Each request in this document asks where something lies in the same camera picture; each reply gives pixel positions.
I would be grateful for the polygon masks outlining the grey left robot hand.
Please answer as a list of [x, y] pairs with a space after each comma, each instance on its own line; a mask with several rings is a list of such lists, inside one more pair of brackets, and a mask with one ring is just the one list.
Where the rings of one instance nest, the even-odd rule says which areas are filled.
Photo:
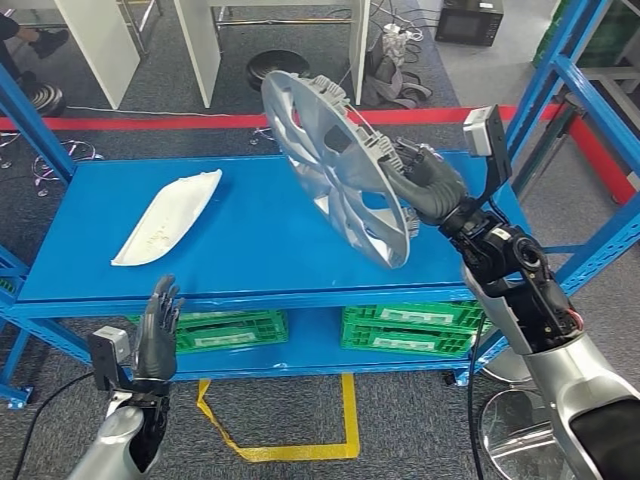
[[177, 371], [177, 326], [183, 299], [173, 275], [161, 277], [138, 324], [132, 370], [136, 380], [171, 380]]

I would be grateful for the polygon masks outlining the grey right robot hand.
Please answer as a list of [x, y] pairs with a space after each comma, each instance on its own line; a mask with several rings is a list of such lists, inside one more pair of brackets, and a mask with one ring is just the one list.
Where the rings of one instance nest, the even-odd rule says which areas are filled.
[[398, 137], [393, 142], [398, 160], [378, 165], [393, 191], [413, 207], [427, 225], [440, 225], [468, 196], [460, 175], [428, 144]]

